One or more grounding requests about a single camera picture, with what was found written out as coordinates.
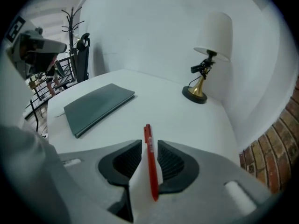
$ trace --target coat rack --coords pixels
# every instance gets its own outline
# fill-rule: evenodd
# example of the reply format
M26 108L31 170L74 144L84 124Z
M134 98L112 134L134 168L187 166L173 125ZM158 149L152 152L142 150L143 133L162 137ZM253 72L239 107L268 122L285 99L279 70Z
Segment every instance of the coat rack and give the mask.
M63 32L68 32L69 33L69 39L70 39L70 49L69 49L69 53L70 53L70 59L71 59L71 62L74 64L74 74L75 76L77 77L77 64L78 64L78 56L77 56L77 50L74 48L74 44L73 44L73 31L76 30L79 26L80 23L83 23L84 21L81 21L79 23L77 23L76 25L73 26L73 19L74 19L74 16L76 15L76 13L81 9L82 7L80 7L75 13L73 13L74 11L74 7L71 8L71 14L69 14L68 12L64 11L64 10L61 10L63 11L64 13L67 14L66 18L67 18L67 21L69 23L69 26L66 27L66 26L62 26L63 28L67 28L68 30L67 31L64 31L62 30Z

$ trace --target black chair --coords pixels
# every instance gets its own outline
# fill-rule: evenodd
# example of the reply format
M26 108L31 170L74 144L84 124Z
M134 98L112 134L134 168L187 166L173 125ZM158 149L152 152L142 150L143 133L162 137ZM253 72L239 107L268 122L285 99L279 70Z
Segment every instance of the black chair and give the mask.
M77 43L78 63L77 63L77 82L88 80L88 55L90 40L89 33L85 33Z

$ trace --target brick floor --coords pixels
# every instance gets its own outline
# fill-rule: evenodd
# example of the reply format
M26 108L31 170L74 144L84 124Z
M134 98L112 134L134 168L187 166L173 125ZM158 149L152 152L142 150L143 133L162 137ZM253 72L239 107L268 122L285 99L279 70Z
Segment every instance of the brick floor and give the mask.
M299 78L279 119L240 153L243 169L264 183L272 193L283 190L299 160Z

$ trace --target white table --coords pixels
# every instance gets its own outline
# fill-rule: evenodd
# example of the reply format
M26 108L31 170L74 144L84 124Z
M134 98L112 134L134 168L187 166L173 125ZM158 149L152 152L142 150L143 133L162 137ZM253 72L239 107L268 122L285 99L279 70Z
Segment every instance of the white table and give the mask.
M110 83L135 91L135 98L76 139L63 114L64 107ZM130 70L86 80L49 100L49 143L58 153L68 153L143 140L143 127L148 123L156 143L167 140L185 144L220 154L240 165L235 136L221 103L211 97L204 105L193 103L182 95L182 88L180 84Z

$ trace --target ceiling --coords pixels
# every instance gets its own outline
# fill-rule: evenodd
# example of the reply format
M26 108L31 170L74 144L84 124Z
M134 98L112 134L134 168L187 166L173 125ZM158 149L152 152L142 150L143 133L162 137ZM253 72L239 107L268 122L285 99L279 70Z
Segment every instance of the ceiling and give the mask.
M81 0L30 0L21 10L21 15L29 19L36 27L43 28L43 37L69 45L68 33L62 32L62 26L68 26L65 10L71 13ZM80 13L74 18L74 24L79 22Z

